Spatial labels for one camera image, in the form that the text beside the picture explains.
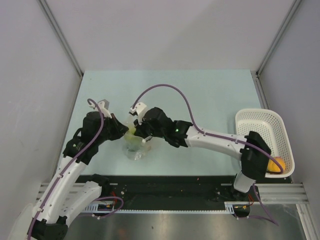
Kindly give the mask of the light green fake fruit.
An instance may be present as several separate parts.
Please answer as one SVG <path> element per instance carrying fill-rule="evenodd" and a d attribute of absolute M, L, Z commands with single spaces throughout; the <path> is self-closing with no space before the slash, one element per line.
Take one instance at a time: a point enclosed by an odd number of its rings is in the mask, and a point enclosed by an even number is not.
<path fill-rule="evenodd" d="M 136 141 L 139 142 L 141 138 L 139 136 L 136 136 L 135 133 L 136 133 L 136 128 L 134 126 L 130 126 L 128 128 L 128 131 L 124 135 L 124 139 L 127 142 L 136 142 Z"/>

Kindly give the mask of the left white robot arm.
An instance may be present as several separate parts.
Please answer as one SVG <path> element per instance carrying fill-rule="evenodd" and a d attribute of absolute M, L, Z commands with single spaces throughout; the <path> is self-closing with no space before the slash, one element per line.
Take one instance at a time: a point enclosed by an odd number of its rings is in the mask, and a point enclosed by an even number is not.
<path fill-rule="evenodd" d="M 68 195 L 99 146 L 122 138 L 127 131 L 128 127 L 112 113 L 92 111 L 85 116 L 82 127 L 66 144 L 56 174 L 33 208 L 27 239 L 62 240 L 75 218 L 94 201 L 109 201 L 112 214 L 119 210 L 116 204 L 123 205 L 124 201 L 112 194 L 109 179 L 99 174 L 90 176 L 74 196 Z"/>

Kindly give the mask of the clear polka dot zip bag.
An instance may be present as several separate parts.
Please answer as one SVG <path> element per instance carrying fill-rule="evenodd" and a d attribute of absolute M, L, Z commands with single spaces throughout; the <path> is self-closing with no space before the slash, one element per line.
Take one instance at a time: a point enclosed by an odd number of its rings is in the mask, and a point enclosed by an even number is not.
<path fill-rule="evenodd" d="M 130 126 L 134 126 L 134 120 L 135 118 L 132 115 L 129 115 L 124 124 L 129 128 Z M 122 150 L 126 157 L 132 161 L 138 161 L 145 158 L 156 149 L 156 142 L 152 137 L 141 137 L 140 141 L 128 142 L 123 136 L 123 140 Z"/>

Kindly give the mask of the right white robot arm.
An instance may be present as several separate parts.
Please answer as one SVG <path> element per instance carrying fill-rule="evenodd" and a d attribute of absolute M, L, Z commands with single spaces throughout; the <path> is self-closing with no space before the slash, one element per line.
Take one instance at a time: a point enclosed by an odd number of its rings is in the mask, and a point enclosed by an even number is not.
<path fill-rule="evenodd" d="M 136 118 L 135 136 L 160 138 L 175 148 L 207 149 L 238 160 L 241 170 L 230 188 L 231 196 L 237 201 L 247 197 L 253 184 L 267 173 L 271 149 L 255 131 L 247 135 L 210 132 L 188 121 L 172 120 L 162 109 L 148 109 L 142 104 L 131 107 L 129 113 Z"/>

